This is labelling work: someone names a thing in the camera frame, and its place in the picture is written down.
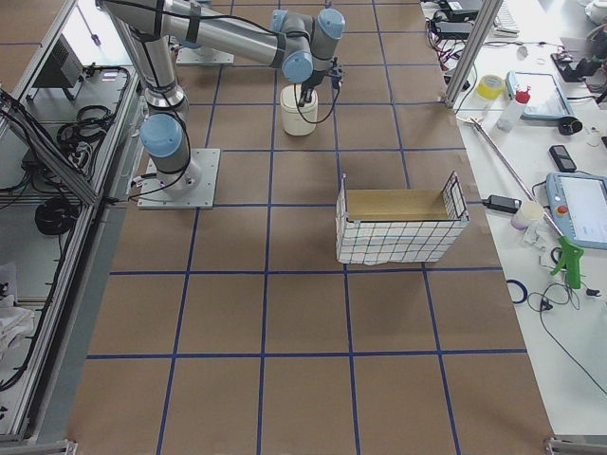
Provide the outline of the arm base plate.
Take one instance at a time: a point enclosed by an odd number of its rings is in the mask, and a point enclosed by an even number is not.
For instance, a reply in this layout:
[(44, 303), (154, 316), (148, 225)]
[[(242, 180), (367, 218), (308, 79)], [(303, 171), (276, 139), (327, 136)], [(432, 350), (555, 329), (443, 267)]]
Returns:
[(219, 149), (192, 149), (191, 162), (180, 176), (159, 174), (145, 179), (144, 195), (138, 197), (141, 209), (211, 209), (219, 169)]

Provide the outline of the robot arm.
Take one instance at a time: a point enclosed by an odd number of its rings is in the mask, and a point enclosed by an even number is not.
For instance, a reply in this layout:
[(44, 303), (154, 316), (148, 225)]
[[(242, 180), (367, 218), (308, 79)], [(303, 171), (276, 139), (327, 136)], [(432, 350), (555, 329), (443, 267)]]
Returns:
[(163, 201), (201, 183), (204, 169), (192, 150), (186, 127), (189, 101), (176, 66), (232, 64), (242, 57), (281, 71), (290, 82), (281, 96), (284, 110), (299, 117), (286, 131), (306, 135), (320, 123), (316, 88), (331, 79), (340, 88), (335, 55), (345, 19), (331, 8), (315, 16), (276, 9), (268, 27), (223, 14), (209, 1), (102, 1), (143, 85), (150, 117), (139, 130), (156, 170), (154, 193)]

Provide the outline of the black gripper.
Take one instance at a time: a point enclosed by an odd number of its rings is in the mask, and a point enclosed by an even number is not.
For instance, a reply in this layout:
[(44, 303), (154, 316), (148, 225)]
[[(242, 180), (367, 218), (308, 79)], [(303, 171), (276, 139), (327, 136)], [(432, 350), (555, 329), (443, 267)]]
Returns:
[(338, 57), (329, 61), (327, 69), (313, 70), (311, 76), (301, 84), (300, 94), (297, 100), (299, 108), (305, 107), (313, 102), (314, 88), (320, 85), (325, 78), (331, 81), (334, 89), (340, 89), (342, 85), (343, 69)]

